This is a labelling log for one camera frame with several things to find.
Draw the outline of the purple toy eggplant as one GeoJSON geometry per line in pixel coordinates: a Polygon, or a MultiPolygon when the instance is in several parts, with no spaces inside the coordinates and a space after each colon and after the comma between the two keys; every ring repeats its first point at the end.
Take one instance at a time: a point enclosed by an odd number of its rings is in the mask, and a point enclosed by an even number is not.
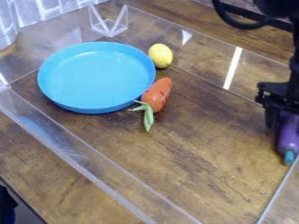
{"type": "Polygon", "coordinates": [[[291,165],[299,155],[299,115],[284,112],[279,126],[277,151],[285,165],[291,165]]]}

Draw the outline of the blue round tray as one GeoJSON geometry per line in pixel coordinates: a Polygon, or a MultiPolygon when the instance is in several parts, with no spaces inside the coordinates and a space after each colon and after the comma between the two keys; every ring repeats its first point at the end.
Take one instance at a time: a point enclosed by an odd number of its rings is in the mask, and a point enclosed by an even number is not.
{"type": "Polygon", "coordinates": [[[105,114],[129,107],[155,81],[142,51],[116,42],[88,42],[57,51],[41,64],[37,86],[62,109],[105,114]]]}

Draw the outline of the orange toy carrot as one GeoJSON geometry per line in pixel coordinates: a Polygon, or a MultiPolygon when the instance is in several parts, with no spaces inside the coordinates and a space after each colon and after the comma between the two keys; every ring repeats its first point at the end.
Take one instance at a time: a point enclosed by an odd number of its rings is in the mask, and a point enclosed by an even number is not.
{"type": "Polygon", "coordinates": [[[168,77],[159,79],[151,87],[144,91],[138,103],[130,111],[144,112],[144,129],[149,131],[155,123],[155,113],[160,112],[168,101],[172,92],[172,80],[168,77]]]}

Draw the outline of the dark baseboard strip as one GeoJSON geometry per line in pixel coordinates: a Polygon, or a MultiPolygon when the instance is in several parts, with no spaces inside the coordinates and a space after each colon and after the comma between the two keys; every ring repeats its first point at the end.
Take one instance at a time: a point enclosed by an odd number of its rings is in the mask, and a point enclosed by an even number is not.
{"type": "Polygon", "coordinates": [[[289,20],[291,30],[299,30],[299,0],[252,0],[259,12],[243,10],[237,6],[224,6],[223,20],[241,30],[255,30],[267,25],[276,25],[279,18],[289,20]],[[252,18],[251,23],[236,20],[229,13],[252,18]]]}

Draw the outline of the yellow toy lemon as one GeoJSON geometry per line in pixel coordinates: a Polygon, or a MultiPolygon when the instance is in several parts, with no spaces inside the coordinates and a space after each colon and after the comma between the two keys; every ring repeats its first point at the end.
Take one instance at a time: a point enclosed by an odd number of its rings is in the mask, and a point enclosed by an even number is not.
{"type": "Polygon", "coordinates": [[[148,49],[148,57],[157,68],[167,68],[173,62],[173,52],[164,44],[153,44],[148,49]]]}

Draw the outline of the clear acrylic enclosure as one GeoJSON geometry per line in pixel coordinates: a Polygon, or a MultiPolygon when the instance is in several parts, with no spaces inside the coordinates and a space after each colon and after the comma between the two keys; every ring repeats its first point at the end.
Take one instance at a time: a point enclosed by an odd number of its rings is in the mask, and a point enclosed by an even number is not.
{"type": "Polygon", "coordinates": [[[24,28],[0,52],[0,179],[50,224],[299,224],[299,160],[284,165],[255,103],[284,81],[292,36],[241,31],[193,0],[112,0],[24,28]],[[145,129],[128,110],[80,115],[37,88],[60,49],[100,40],[173,50],[165,109],[145,129]]]}

